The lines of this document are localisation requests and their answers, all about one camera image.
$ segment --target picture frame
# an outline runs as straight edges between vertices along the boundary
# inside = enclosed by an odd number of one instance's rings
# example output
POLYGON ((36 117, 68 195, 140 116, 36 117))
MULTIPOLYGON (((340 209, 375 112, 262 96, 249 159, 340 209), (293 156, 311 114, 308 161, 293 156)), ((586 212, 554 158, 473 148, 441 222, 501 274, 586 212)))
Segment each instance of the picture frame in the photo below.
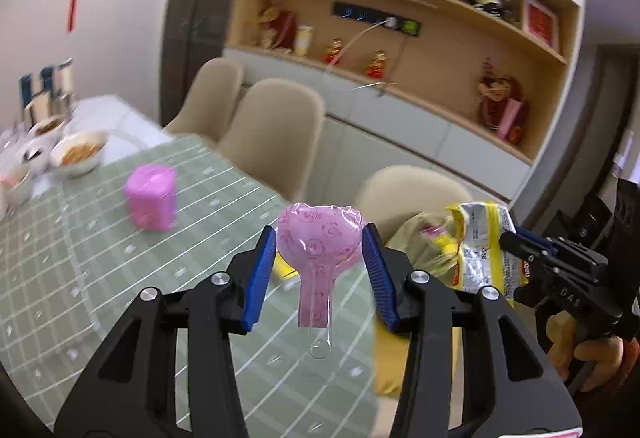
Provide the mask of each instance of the picture frame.
POLYGON ((522 0, 522 29, 551 49, 558 51, 558 16, 536 0, 522 0))

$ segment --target cable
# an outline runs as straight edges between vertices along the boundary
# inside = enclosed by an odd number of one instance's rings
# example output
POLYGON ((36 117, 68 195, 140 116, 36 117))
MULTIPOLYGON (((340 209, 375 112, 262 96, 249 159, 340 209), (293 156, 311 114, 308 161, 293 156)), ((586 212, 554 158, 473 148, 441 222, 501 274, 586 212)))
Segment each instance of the cable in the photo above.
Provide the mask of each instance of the cable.
MULTIPOLYGON (((326 76, 327 74, 329 74, 331 72, 331 68, 332 66, 335 66, 338 63, 338 60, 340 60, 341 56, 343 56, 347 50, 353 46, 353 44, 356 42, 356 40, 360 39, 360 37, 362 37, 365 33, 370 32, 373 28, 377 28, 378 26, 382 26, 382 24, 387 24, 387 23, 391 23, 392 21, 395 21, 396 18, 395 17, 389 17, 387 19, 385 19, 384 21, 380 21, 379 23, 376 23, 372 26, 370 26, 369 28, 366 28, 365 30, 361 31, 359 34, 357 34, 356 36, 353 37, 353 39, 351 39, 349 42, 347 42, 347 45, 345 47, 343 47, 343 49, 340 50, 340 53, 338 53, 334 59, 329 63, 329 65, 327 65, 327 67, 324 69, 324 71, 322 72, 322 81, 326 84, 326 76)), ((404 49, 406 47, 408 41, 408 37, 405 37, 402 40, 402 44, 400 45, 400 49, 398 51, 398 55, 396 56, 396 59, 393 63, 393 65, 391 66, 391 68, 388 71, 388 75, 391 76, 394 71, 396 71, 398 64, 400 63, 400 58, 402 57, 402 52, 404 52, 404 49)), ((358 87, 352 87, 349 91, 355 91, 358 89, 364 89, 366 87, 374 87, 376 85, 384 85, 384 89, 380 89, 379 88, 379 92, 382 95, 383 93, 386 92, 386 87, 388 85, 395 85, 395 82, 374 82, 373 84, 364 84, 364 85, 359 85, 358 87)))
POLYGON ((354 36, 353 39, 347 42, 347 45, 340 50, 340 53, 334 56, 334 59, 329 63, 328 66, 326 66, 326 68, 324 68, 324 71, 322 72, 322 81, 326 84, 326 76, 331 72, 332 66, 335 66, 338 63, 338 60, 340 60, 340 58, 347 52, 347 50, 349 50, 349 48, 353 46, 353 43, 356 40, 360 39, 360 37, 362 37, 365 33, 370 32, 373 28, 377 28, 378 26, 382 26, 382 24, 386 24, 387 20, 388 19, 385 19, 384 21, 380 21, 379 23, 376 23, 373 26, 369 26, 369 28, 366 28, 365 30, 361 31, 359 34, 354 36))

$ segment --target metal screw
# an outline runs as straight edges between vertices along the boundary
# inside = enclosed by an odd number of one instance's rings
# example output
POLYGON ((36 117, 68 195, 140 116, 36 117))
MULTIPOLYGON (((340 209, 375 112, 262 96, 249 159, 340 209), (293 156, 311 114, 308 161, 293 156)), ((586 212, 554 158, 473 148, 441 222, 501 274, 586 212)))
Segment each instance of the metal screw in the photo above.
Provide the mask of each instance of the metal screw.
POLYGON ((418 284, 426 284, 429 282, 429 274, 422 270, 416 270, 415 272, 411 272, 411 280, 418 284))
POLYGON ((484 297, 485 299, 495 301, 499 296, 500 294, 493 286, 482 288, 482 297, 484 297))
POLYGON ((227 272, 216 272, 211 276, 211 282, 216 286, 223 286, 231 281, 231 277, 227 272))
POLYGON ((158 290, 155 288, 145 288, 142 292, 140 292, 140 298, 143 301, 152 301, 158 297, 158 290))

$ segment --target beige chair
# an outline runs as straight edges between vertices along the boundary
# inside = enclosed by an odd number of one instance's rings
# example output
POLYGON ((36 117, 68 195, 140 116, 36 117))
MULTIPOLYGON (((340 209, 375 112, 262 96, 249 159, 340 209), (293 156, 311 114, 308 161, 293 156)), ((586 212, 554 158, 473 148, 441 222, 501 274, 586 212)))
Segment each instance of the beige chair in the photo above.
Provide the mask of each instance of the beige chair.
POLYGON ((471 201, 457 181, 420 167, 397 165, 382 169, 359 190, 354 205, 375 223, 382 241, 388 241, 409 218, 420 212, 447 214, 446 207, 471 201))
MULTIPOLYGON (((446 207, 472 201, 460 183, 438 172, 420 167, 398 165, 382 169, 370 177, 358 192, 354 205, 364 219, 375 223, 382 241, 388 241, 408 219, 420 212, 447 214, 446 207)), ((454 349, 459 347, 460 333, 454 332, 454 349)), ((462 415, 463 377, 457 368, 458 352, 453 361, 453 392, 449 425, 458 426, 462 415)), ((378 412, 370 438, 386 438, 398 408, 398 399, 378 396, 378 412)))
POLYGON ((193 79, 180 113, 165 127, 171 134, 197 134, 213 149, 226 132, 242 84, 242 66, 212 58, 193 79))
POLYGON ((253 85, 240 102, 218 151, 289 201, 305 190, 324 123, 313 89, 280 78, 253 85))

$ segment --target red tassel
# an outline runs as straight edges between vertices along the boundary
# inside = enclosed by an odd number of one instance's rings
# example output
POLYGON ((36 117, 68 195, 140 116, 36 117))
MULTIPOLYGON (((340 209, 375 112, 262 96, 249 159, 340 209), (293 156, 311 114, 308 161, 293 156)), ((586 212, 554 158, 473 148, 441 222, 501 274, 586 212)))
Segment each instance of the red tassel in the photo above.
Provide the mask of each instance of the red tassel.
POLYGON ((69 3, 69 17, 66 22, 67 32, 72 32, 76 25, 76 0, 71 0, 69 3))

